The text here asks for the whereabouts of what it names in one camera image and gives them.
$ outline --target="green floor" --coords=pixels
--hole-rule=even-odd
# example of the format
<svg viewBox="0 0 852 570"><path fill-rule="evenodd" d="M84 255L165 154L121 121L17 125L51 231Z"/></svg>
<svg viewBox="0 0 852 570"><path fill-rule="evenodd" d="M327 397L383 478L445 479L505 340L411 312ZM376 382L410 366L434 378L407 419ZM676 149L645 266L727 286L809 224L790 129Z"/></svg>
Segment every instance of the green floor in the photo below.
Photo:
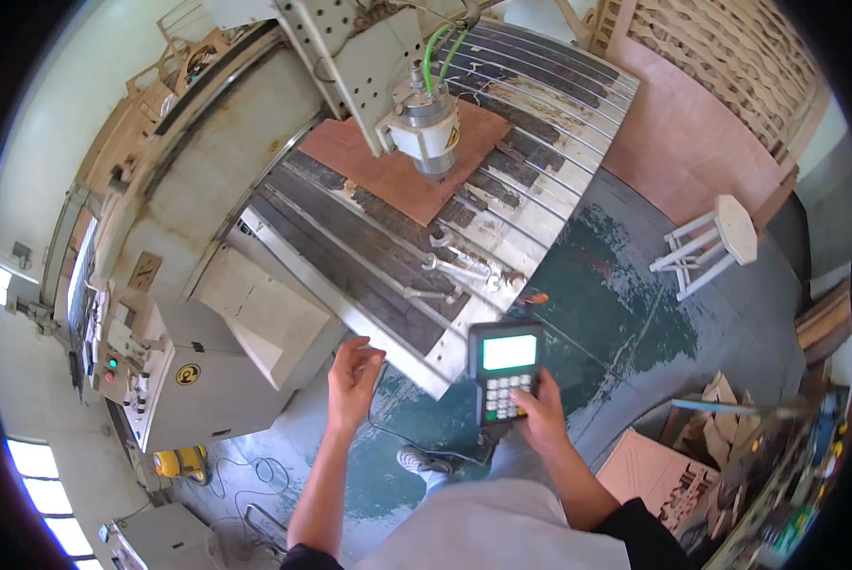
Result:
<svg viewBox="0 0 852 570"><path fill-rule="evenodd" d="M786 398L798 387L804 364L792 323L799 285L783 256L763 244L758 264L732 268L678 304L675 277L647 269L666 251L662 235L674 228L633 190L600 171L528 284L549 295L534 316L546 323L546 365L562 388L569 435L588 462L597 461L632 419L686 386L703 385L717 370L760 403ZM240 509L254 501L288 520L324 428L327 385L319 376L271 430L211 447L212 461L270 456L289 473L284 493L244 494L237 497ZM436 402L389 367L371 416L423 447L482 459L487 450L476 443L474 398L464 380ZM345 563L378 546L422 497L420 478L395 462L400 445L365 423L360 429L350 451ZM462 479L480 479L487 471L453 463ZM177 485L177 495L210 522L235 513L235 490L271 492L285 483L278 474L261 484L251 468L227 463L216 482L227 485L224 499L188 485Z"/></svg>

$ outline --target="hand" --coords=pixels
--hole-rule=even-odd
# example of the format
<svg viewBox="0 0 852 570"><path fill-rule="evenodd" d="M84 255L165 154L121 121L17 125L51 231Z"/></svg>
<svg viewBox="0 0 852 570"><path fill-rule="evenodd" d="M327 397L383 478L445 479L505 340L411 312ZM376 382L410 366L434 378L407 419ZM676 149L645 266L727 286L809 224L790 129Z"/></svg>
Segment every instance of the hand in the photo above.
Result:
<svg viewBox="0 0 852 570"><path fill-rule="evenodd" d="M358 336L342 344L328 373L328 431L337 435L352 438L372 405L385 351L363 348L368 342Z"/></svg>
<svg viewBox="0 0 852 570"><path fill-rule="evenodd" d="M555 457L562 450L574 450L566 432L559 387L549 370L540 370L537 398L523 390L514 390L511 399L527 411L524 438L542 457Z"/></svg>

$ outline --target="warning label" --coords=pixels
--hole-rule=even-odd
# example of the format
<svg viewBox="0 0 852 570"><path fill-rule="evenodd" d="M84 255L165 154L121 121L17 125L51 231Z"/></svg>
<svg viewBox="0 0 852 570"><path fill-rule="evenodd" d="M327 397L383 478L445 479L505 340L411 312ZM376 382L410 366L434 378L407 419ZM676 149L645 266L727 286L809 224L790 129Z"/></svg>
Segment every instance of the warning label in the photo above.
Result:
<svg viewBox="0 0 852 570"><path fill-rule="evenodd" d="M458 128L452 127L452 134L448 135L448 142L445 143L445 148L447 149L447 148L451 147L460 138L461 138L461 135L458 134Z"/></svg>
<svg viewBox="0 0 852 570"><path fill-rule="evenodd" d="M180 386L188 386L198 380L201 375L201 369L197 364L186 364L179 372L176 372L176 383Z"/></svg>

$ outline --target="controller screen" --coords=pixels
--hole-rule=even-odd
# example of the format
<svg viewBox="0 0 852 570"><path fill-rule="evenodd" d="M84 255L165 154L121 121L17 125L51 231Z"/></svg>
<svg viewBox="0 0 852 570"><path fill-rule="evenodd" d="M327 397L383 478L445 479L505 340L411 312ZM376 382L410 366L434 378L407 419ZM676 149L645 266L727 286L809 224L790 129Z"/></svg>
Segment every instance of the controller screen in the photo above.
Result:
<svg viewBox="0 0 852 570"><path fill-rule="evenodd" d="M534 335L487 338L483 341L483 369L500 371L534 364L537 337Z"/></svg>

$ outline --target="sneaker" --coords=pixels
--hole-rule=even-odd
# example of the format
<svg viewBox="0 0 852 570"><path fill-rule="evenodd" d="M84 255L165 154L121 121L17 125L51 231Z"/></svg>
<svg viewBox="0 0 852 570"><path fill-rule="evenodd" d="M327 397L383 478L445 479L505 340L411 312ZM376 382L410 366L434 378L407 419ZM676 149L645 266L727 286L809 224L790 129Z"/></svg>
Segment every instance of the sneaker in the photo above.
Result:
<svg viewBox="0 0 852 570"><path fill-rule="evenodd" d="M398 463L411 473L419 474L427 471L451 473L453 471L451 463L443 462L441 459L432 459L412 445L405 445L398 450Z"/></svg>

